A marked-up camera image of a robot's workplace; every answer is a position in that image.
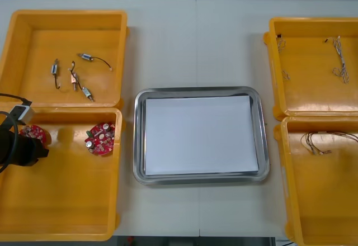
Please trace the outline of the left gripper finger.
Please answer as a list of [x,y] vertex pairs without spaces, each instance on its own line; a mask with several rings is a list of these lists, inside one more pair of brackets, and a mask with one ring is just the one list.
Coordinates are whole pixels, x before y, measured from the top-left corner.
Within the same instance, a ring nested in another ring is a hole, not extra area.
[[36,144],[36,159],[46,158],[49,150],[42,143]]

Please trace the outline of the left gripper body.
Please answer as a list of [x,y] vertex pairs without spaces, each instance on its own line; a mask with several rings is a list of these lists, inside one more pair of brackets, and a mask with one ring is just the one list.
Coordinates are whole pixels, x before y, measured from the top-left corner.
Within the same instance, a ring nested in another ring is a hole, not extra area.
[[35,152],[37,140],[35,138],[20,135],[13,156],[13,164],[23,167],[29,167],[36,163]]

